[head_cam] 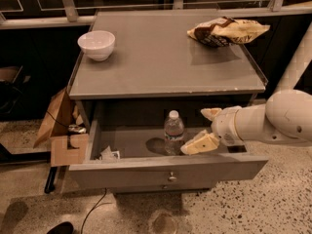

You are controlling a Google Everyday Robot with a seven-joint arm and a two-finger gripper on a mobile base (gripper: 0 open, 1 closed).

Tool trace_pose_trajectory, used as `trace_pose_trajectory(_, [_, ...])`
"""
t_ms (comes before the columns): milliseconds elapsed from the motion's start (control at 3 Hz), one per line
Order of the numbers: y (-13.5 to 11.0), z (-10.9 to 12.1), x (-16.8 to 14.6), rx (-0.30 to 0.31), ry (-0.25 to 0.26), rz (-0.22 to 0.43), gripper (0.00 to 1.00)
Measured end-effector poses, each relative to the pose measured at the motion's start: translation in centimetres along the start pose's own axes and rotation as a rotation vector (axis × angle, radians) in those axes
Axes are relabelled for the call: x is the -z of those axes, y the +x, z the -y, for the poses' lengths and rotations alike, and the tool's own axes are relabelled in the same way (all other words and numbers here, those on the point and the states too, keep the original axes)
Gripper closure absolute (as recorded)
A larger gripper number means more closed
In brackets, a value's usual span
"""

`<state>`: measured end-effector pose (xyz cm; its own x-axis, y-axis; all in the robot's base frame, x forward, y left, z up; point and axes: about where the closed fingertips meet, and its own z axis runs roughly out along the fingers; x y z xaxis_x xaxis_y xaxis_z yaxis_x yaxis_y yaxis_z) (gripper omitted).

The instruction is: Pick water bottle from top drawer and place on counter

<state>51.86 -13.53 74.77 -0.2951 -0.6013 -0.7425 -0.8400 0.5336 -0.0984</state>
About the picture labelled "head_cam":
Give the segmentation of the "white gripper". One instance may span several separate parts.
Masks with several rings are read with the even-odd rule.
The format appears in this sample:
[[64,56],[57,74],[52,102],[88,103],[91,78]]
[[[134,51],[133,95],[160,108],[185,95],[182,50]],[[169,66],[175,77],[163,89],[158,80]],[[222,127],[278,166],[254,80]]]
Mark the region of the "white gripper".
[[235,117],[241,106],[221,108],[203,108],[202,115],[212,122],[212,133],[201,131],[187,141],[181,148],[186,155],[194,155],[216,150],[219,141],[226,146],[239,146],[243,141],[239,138],[235,127]]

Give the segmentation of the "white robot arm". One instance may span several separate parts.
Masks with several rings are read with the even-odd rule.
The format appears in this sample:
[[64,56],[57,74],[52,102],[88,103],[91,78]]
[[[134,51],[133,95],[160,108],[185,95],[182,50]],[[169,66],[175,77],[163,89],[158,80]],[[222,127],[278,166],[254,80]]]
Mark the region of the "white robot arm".
[[268,144],[303,145],[312,143],[312,97],[295,85],[312,60],[312,24],[309,25],[281,77],[273,95],[260,105],[204,108],[211,131],[202,131],[187,141],[186,155],[208,152],[247,141]]

